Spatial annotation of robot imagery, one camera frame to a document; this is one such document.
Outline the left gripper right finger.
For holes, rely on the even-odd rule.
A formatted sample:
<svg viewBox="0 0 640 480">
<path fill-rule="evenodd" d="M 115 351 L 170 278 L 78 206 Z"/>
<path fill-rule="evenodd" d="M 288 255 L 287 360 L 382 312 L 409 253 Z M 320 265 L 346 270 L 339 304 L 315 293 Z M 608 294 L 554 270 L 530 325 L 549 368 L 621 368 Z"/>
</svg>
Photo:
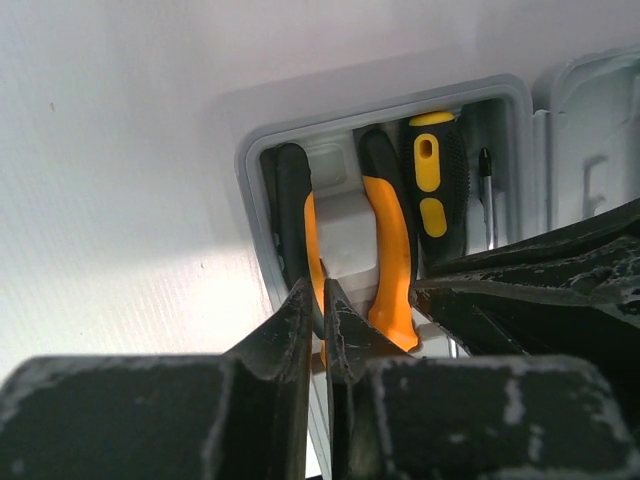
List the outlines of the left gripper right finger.
<svg viewBox="0 0 640 480">
<path fill-rule="evenodd" d="M 336 479 L 635 479 L 610 384 L 571 356 L 419 359 L 324 287 Z"/>
</svg>

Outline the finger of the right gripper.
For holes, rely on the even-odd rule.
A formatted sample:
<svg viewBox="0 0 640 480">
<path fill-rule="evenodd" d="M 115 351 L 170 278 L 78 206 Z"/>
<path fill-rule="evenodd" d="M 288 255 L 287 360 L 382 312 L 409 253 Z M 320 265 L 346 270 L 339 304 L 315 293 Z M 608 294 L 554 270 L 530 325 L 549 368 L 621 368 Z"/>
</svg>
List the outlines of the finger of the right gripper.
<svg viewBox="0 0 640 480">
<path fill-rule="evenodd" d="M 432 266 L 411 304 L 472 355 L 570 355 L 639 392 L 639 203 Z"/>
</svg>

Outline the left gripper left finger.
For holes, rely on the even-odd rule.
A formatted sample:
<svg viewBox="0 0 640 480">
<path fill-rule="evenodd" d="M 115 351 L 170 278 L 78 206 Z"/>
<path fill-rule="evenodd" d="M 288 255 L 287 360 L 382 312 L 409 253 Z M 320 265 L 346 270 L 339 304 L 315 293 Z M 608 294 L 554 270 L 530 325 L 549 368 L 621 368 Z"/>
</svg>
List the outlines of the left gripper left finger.
<svg viewBox="0 0 640 480">
<path fill-rule="evenodd" d="M 222 354 L 38 356 L 1 388 L 5 479 L 301 479 L 314 295 Z"/>
</svg>

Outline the grey plastic tool case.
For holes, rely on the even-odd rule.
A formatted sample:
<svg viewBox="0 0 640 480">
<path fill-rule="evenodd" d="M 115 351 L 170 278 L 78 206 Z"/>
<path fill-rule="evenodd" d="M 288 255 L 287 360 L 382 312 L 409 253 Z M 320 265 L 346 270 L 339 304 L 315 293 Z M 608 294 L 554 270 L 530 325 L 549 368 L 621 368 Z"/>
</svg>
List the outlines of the grey plastic tool case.
<svg viewBox="0 0 640 480">
<path fill-rule="evenodd" d="M 327 479 L 639 475 L 639 49 L 260 131 L 275 308 L 309 285 Z"/>
</svg>

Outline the black yellow screwdriver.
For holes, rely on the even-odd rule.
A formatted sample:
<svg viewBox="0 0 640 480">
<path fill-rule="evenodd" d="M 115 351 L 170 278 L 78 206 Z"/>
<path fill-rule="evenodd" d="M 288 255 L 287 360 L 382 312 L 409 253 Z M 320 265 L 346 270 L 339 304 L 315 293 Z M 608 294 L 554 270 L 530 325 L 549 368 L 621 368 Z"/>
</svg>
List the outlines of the black yellow screwdriver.
<svg viewBox="0 0 640 480">
<path fill-rule="evenodd" d="M 486 226 L 487 249 L 492 250 L 497 244 L 497 234 L 495 225 L 493 183 L 492 183 L 492 163 L 491 155 L 486 147 L 483 147 L 478 155 L 479 178 L 482 183 L 482 205 L 484 209 L 484 221 Z"/>
<path fill-rule="evenodd" d="M 424 263 L 459 258 L 466 248 L 469 160 L 455 117 L 434 111 L 409 118 L 403 132 L 404 177 Z"/>
</svg>

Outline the orange black pliers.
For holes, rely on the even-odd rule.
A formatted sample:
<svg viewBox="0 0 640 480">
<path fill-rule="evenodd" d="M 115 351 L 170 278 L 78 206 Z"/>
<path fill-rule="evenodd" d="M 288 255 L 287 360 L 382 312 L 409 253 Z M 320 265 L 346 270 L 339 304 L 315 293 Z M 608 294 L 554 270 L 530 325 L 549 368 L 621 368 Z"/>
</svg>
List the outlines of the orange black pliers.
<svg viewBox="0 0 640 480">
<path fill-rule="evenodd" d="M 357 142 L 364 191 L 373 209 L 378 245 L 379 280 L 367 319 L 393 344 L 408 352 L 418 346 L 409 303 L 418 270 L 415 222 L 401 180 L 398 156 L 380 128 L 365 131 Z M 275 234 L 285 284 L 301 278 L 324 308 L 326 274 L 321 263 L 311 169 L 304 148 L 293 142 L 271 150 L 275 182 Z"/>
</svg>

